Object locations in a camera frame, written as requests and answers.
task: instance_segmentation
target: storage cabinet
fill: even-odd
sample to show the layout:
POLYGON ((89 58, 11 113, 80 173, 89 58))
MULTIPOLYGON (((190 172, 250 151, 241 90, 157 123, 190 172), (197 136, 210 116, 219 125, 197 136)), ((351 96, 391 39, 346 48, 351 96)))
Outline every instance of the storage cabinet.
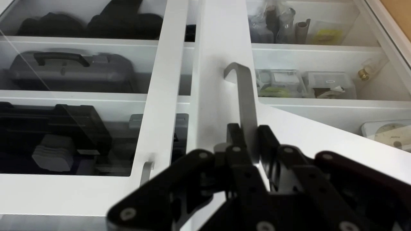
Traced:
POLYGON ((261 10, 259 0, 169 0, 167 4, 146 0, 140 13, 164 18, 158 41, 18 36, 21 24, 30 17, 66 13, 86 24, 108 3, 0 1, 0 69, 11 68, 15 58, 26 51, 119 54, 133 63, 135 92, 3 87, 0 99, 31 107, 93 105, 112 135, 121 133, 113 123, 125 126, 133 114, 143 114, 130 173, 121 177, 2 175, 0 184, 7 187, 0 193, 0 213, 104 216, 148 175, 153 177, 171 164, 176 114, 189 117, 187 150, 212 150, 225 141, 226 125, 241 122, 238 86, 224 78, 232 63, 252 71, 259 123, 271 126, 282 142, 300 146, 309 157, 324 149, 334 150, 411 182, 405 164, 411 160, 409 153, 359 136, 368 122, 411 119, 411 59, 408 56, 411 49, 405 49, 411 46, 401 42, 405 35, 390 23, 388 14, 381 13, 379 3, 287 1, 296 10, 295 22, 311 19, 306 44, 253 42, 251 18, 261 10), (184 42, 188 24, 197 24, 196 42, 184 42), (333 44, 315 40, 324 24, 338 28, 341 40, 333 44), (302 76, 345 73, 356 86, 357 99, 259 98, 256 71, 262 69, 293 69, 302 76), (21 203, 24 191, 31 191, 36 200, 21 203))

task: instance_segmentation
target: bolt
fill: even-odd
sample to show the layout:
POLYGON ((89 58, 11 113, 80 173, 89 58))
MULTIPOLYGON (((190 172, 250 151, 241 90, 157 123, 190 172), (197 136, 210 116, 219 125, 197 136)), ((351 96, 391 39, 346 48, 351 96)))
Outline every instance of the bolt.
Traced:
POLYGON ((334 157, 332 154, 323 154, 323 158, 327 159, 327 160, 334 159, 334 157))
POLYGON ((242 151, 242 148, 234 146, 233 150, 234 150, 235 153, 241 153, 241 151, 242 151))
POLYGON ((202 159, 206 159, 206 158, 208 158, 208 154, 207 154, 207 153, 201 153, 199 157, 201 157, 202 159))
POLYGON ((257 223, 257 231, 275 231, 275 228, 270 222, 261 221, 257 223))
POLYGON ((133 218, 135 218, 138 214, 137 209, 134 208, 125 208, 121 213, 120 213, 120 218, 122 221, 130 221, 133 218))
POLYGON ((284 149, 284 153, 295 153, 295 149, 292 149, 292 148, 286 148, 286 149, 284 149))
POLYGON ((339 223, 339 230, 341 231, 360 231, 359 226, 356 226, 352 222, 343 221, 339 223))

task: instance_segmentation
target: gray case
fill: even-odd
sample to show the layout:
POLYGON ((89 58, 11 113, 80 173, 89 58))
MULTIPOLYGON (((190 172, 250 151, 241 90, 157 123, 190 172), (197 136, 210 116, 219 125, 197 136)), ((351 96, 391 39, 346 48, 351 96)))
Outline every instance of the gray case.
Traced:
POLYGON ((116 54, 22 53, 8 76, 22 90, 137 91, 131 62, 116 54))

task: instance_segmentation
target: metal bracket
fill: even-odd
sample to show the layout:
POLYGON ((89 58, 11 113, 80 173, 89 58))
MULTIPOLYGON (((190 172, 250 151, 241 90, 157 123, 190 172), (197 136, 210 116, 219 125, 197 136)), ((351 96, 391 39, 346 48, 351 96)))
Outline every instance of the metal bracket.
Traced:
POLYGON ((255 163, 260 162, 257 150, 257 108, 255 99, 255 83, 252 72, 248 67, 239 63, 232 63, 224 72, 224 78, 232 83, 238 85, 239 107, 241 107, 241 125, 244 132, 247 150, 255 163))

